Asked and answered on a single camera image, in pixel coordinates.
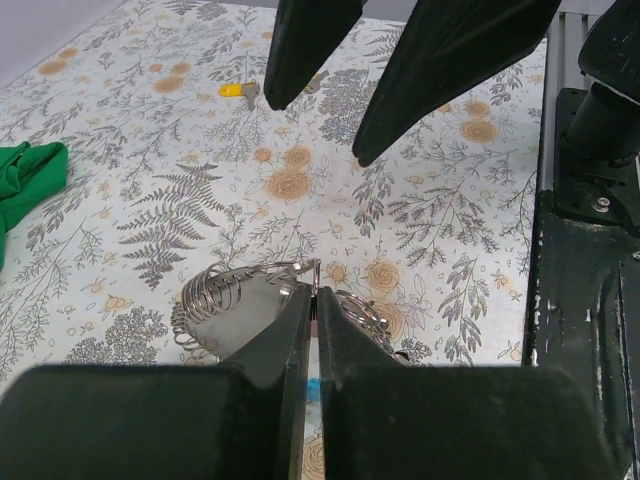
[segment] bolt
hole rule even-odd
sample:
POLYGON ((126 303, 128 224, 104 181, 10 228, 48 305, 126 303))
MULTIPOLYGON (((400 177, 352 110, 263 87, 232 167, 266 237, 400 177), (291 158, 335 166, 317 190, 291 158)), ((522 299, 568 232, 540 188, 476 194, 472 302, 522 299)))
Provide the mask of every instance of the bolt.
POLYGON ((609 211, 609 206, 611 205, 611 200, 606 197, 600 197, 593 204, 593 209, 598 213, 607 213, 609 211))

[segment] yellow object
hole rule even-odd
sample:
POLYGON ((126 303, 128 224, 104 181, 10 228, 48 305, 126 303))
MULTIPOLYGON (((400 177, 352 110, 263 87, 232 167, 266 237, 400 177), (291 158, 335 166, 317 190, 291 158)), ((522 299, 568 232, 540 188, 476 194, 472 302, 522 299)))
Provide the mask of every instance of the yellow object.
POLYGON ((227 83, 220 87, 218 93, 222 97, 241 97, 242 96, 242 84, 241 83, 227 83))
POLYGON ((227 83, 220 87, 218 93, 222 97, 242 97, 244 95, 242 88, 253 87, 257 85, 258 82, 252 80, 248 83, 227 83))

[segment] green cloth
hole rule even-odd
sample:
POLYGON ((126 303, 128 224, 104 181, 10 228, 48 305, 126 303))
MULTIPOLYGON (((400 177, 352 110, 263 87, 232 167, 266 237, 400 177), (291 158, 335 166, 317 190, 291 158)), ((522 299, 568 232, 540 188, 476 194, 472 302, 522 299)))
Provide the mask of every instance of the green cloth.
POLYGON ((69 152, 62 143, 0 147, 0 268, 5 235, 38 203, 67 185, 69 152))

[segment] coiled wire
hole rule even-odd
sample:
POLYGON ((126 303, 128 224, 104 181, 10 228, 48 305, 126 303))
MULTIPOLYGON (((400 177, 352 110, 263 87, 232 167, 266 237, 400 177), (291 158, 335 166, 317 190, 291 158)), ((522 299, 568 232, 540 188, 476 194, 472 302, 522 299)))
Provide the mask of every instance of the coiled wire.
MULTIPOLYGON (((171 325, 176 344, 185 351, 199 353, 206 351, 189 333, 187 321, 200 324, 212 316, 222 315, 233 310, 242 300, 242 282, 247 278, 263 276, 265 281, 296 281, 297 276, 309 270, 313 271, 312 291, 318 294, 320 285, 320 260, 310 259, 301 262, 274 262, 264 265, 225 270, 221 263, 214 263, 189 280, 182 289, 181 302, 176 302, 171 315, 171 325)), ((406 354, 394 352, 391 345, 389 322, 381 317, 374 302, 344 290, 335 292, 347 318, 363 328, 368 336, 387 354, 403 364, 407 364, 406 354)))

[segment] table surface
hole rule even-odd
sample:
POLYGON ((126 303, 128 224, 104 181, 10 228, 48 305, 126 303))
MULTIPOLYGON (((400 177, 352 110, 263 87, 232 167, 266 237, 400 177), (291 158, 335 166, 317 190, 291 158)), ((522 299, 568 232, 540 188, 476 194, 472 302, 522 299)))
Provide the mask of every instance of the table surface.
MULTIPOLYGON (((0 388, 51 362, 200 365, 170 333, 204 266, 319 257, 413 363, 521 359, 545 44, 373 166, 350 146, 402 24, 360 21, 319 92, 249 111, 275 11, 129 1, 0 91, 0 144, 65 142, 67 189, 9 232, 0 388)), ((317 372, 317 352, 312 355, 317 372)), ((319 407, 304 475, 322 478, 319 407)))

